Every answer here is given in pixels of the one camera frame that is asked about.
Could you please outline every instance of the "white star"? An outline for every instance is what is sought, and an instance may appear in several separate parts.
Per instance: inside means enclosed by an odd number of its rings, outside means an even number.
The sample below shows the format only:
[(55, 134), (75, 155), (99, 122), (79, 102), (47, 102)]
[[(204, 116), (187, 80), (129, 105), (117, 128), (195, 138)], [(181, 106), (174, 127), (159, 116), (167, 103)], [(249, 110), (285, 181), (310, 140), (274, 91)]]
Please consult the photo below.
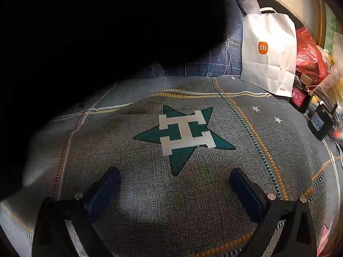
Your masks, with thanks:
[(277, 117), (277, 118), (276, 118), (276, 117), (274, 117), (274, 118), (275, 118), (275, 121), (276, 121), (276, 122), (278, 122), (279, 124), (280, 124), (280, 122), (282, 122), (282, 120), (280, 120), (280, 118), (279, 118), (279, 117)]
[(256, 113), (258, 113), (259, 111), (261, 111), (260, 109), (257, 108), (257, 106), (252, 106), (253, 110), (256, 111)]

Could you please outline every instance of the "screw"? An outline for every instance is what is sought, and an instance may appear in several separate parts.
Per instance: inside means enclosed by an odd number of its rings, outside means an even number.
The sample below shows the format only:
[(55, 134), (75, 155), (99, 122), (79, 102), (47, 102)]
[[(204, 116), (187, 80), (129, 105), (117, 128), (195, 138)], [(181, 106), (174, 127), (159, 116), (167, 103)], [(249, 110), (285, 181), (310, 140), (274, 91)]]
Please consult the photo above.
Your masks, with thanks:
[(81, 192), (78, 192), (74, 195), (74, 199), (80, 200), (83, 197), (83, 194)]
[(274, 193), (268, 193), (267, 197), (270, 199), (270, 200), (275, 200), (277, 198), (277, 196), (274, 194)]
[(300, 197), (300, 202), (306, 203), (306, 202), (307, 202), (306, 197), (305, 197), (305, 196), (301, 196), (301, 197)]

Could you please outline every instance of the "xiaomi logo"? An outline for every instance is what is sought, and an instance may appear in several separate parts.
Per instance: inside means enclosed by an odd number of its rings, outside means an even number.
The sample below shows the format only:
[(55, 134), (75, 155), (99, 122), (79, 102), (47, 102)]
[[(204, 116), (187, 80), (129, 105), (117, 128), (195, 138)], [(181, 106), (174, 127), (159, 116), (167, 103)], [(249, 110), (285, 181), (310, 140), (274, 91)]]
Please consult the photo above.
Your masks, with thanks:
[(267, 54), (267, 52), (268, 52), (268, 43), (266, 43), (264, 41), (260, 41), (258, 43), (258, 52), (260, 52), (260, 54)]

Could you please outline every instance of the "blue gripper pad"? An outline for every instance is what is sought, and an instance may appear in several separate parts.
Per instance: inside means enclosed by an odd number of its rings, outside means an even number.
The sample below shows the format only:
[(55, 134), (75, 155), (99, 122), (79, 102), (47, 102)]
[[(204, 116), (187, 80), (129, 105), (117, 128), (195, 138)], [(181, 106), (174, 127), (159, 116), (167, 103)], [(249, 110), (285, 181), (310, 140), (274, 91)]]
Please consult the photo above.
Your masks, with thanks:
[(91, 185), (86, 191), (84, 208), (88, 211), (91, 222), (99, 221), (114, 193), (120, 186), (120, 171), (110, 167), (101, 179)]
[(240, 168), (235, 168), (231, 171), (229, 183), (243, 205), (249, 219), (260, 224), (263, 221), (263, 204), (252, 190), (253, 187), (251, 187), (252, 184), (257, 184), (252, 183)]

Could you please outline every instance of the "red label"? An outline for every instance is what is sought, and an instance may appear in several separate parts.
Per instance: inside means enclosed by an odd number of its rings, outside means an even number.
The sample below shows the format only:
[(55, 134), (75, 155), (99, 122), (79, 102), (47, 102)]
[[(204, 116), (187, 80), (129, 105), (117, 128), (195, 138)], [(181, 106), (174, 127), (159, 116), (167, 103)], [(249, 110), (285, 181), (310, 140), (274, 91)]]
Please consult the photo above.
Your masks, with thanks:
[(294, 91), (292, 93), (292, 101), (298, 105), (298, 107), (301, 106), (302, 102), (304, 101), (305, 99), (305, 95), (299, 91), (299, 89), (297, 87), (294, 88)]

